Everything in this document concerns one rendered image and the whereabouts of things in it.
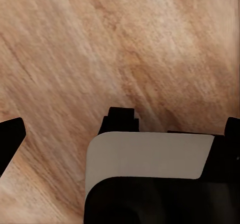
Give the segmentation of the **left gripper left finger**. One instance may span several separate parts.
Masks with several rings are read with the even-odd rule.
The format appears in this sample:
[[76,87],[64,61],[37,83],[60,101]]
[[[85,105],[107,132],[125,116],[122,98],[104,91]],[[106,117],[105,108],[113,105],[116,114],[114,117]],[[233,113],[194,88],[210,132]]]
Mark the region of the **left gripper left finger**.
[[0,177],[26,137],[22,117],[0,123]]

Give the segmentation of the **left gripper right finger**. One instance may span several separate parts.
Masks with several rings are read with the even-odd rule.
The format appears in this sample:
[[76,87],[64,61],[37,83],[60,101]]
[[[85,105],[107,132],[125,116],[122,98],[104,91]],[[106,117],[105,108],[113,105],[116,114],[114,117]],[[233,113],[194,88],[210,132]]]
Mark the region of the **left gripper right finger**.
[[240,157],[240,119],[229,117],[224,135]]

